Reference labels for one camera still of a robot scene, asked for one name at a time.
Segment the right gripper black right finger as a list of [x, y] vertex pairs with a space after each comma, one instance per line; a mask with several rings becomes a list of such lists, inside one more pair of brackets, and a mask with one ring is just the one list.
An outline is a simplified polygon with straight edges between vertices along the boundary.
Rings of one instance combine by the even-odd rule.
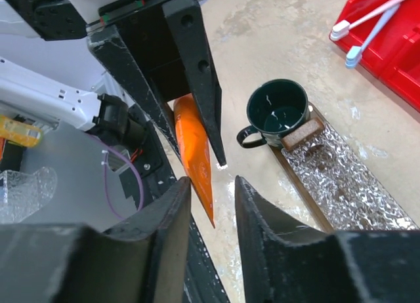
[[247, 302], [418, 302], [417, 230], [324, 233], [235, 179]]

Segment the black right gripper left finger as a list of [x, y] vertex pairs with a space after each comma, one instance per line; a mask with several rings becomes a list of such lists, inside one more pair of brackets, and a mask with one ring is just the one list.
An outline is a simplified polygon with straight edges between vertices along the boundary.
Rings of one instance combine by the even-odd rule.
[[144, 243], [86, 225], [1, 226], [2, 302], [114, 302], [113, 286], [138, 266]]

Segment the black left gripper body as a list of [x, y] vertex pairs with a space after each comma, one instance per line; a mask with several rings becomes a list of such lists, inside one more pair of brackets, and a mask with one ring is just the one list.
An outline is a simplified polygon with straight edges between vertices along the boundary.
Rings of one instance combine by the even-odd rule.
[[165, 102], [192, 95], [162, 9], [169, 1], [120, 0], [99, 9], [100, 23], [118, 29], [139, 68]]

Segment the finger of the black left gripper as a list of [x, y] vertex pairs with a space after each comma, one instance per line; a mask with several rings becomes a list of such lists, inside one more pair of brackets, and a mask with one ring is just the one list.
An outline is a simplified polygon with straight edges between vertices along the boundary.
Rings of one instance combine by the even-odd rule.
[[221, 137], [222, 89], [197, 0], [171, 0], [162, 6], [178, 48], [186, 79], [219, 165], [226, 164]]
[[89, 32], [87, 44], [91, 54], [138, 104], [180, 157], [173, 110], [157, 87], [147, 80], [118, 29], [108, 26]]

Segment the clear acrylic toothbrush holder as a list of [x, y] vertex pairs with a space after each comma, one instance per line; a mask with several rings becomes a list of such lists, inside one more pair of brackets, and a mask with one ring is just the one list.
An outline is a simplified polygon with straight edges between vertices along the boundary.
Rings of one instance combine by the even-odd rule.
[[416, 230], [408, 216], [372, 172], [353, 152], [346, 140], [328, 124], [337, 162], [327, 183], [333, 190], [321, 195], [336, 230]]

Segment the orange toothpaste tube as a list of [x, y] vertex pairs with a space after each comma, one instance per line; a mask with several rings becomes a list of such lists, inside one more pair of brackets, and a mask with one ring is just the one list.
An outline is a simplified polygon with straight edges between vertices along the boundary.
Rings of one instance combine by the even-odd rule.
[[209, 142], [191, 94], [175, 100], [174, 115], [182, 165], [211, 225], [215, 226]]

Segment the dark green mug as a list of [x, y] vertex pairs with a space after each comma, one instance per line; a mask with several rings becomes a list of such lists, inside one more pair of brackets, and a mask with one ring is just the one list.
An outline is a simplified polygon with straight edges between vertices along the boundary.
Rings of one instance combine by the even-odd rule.
[[290, 79], [271, 80], [254, 91], [246, 108], [250, 126], [236, 137], [238, 144], [251, 149], [263, 145], [285, 148], [282, 138], [310, 119], [304, 88]]

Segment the white toothbrush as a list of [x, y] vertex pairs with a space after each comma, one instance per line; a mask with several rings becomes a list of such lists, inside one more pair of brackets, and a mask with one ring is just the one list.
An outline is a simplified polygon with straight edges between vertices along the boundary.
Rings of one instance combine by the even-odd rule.
[[348, 0], [341, 16], [332, 27], [329, 38], [338, 41], [347, 36], [350, 30], [383, 14], [405, 0]]

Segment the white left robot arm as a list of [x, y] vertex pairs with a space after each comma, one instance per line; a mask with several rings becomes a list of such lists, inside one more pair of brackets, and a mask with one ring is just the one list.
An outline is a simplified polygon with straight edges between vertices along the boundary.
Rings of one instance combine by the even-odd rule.
[[89, 87], [105, 71], [179, 150], [169, 102], [191, 95], [219, 164], [222, 90], [201, 0], [1, 0], [1, 102], [131, 149], [145, 126]]

